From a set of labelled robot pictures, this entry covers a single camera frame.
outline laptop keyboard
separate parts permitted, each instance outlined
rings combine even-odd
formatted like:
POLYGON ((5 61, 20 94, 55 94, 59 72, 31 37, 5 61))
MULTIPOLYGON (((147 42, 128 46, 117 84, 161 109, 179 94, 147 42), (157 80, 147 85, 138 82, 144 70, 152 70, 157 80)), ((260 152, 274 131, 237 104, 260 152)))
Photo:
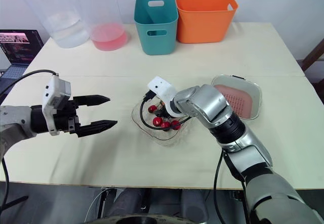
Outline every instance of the laptop keyboard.
POLYGON ((1 76, 1 78, 17 79, 24 74, 26 67, 16 67, 11 66, 8 70, 1 76))

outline laptop screen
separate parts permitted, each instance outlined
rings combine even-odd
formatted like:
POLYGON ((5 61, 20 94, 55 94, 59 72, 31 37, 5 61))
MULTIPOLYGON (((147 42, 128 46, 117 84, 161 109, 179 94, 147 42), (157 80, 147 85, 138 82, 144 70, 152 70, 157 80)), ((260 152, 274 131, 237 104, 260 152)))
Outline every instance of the laptop screen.
POLYGON ((43 47, 37 30, 0 29, 0 47, 14 65, 29 65, 43 47))

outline teal basket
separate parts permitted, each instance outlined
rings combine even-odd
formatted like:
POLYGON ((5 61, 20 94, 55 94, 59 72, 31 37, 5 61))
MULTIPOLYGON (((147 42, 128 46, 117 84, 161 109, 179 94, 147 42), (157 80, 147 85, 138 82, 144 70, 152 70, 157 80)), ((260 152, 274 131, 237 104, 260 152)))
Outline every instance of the teal basket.
POLYGON ((136 0, 134 20, 146 54, 165 55, 174 51, 178 22, 176 0, 136 0))

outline plastic container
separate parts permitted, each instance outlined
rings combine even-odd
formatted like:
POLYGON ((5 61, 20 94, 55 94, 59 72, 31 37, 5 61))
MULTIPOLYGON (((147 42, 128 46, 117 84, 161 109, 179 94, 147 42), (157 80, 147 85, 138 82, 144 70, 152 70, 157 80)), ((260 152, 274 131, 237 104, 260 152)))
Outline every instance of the plastic container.
POLYGON ((224 38, 238 4, 235 0, 177 0, 177 7, 178 41, 208 43, 224 38))
POLYGON ((241 119, 255 119, 259 116, 262 93, 257 84, 242 77, 220 75, 214 78, 212 85, 224 95, 241 119))
POLYGON ((134 20, 146 54, 165 55, 174 51, 178 21, 175 0, 136 0, 134 20))
POLYGON ((71 48, 88 40, 89 34, 70 0, 25 0, 25 2, 58 46, 71 48))
POLYGON ((117 0, 74 0, 95 47, 113 51, 127 42, 117 0))
MULTIPOLYGON (((182 136, 185 136, 188 131, 188 125, 190 124, 191 120, 183 123, 181 125, 181 128, 179 130, 173 130, 170 129, 169 131, 163 131, 163 130, 154 130, 146 127, 143 122, 140 119, 140 105, 142 101, 139 102, 137 105, 135 105, 133 111, 132 111, 132 120, 137 124, 137 126, 146 134, 152 137, 153 141, 158 143, 159 145, 170 147, 174 146, 175 144, 179 143, 182 139, 182 136)), ((148 107, 151 105, 158 105, 160 103, 160 99, 157 97, 154 97, 151 101, 148 101, 144 104, 143 107, 143 118, 146 123, 148 123, 151 126, 154 126, 152 124, 153 118, 155 117, 154 114, 151 114, 148 112, 148 107)), ((181 118, 172 118, 168 121, 172 120, 178 120, 182 121, 186 118, 186 116, 181 118)))

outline laptop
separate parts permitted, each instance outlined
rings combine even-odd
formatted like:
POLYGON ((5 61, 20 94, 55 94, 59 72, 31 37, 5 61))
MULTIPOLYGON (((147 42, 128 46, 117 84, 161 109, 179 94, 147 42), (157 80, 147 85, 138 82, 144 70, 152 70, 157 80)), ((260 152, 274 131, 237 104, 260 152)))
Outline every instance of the laptop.
POLYGON ((0 77, 0 92, 23 75, 43 45, 37 30, 0 29, 0 47, 11 64, 0 77))

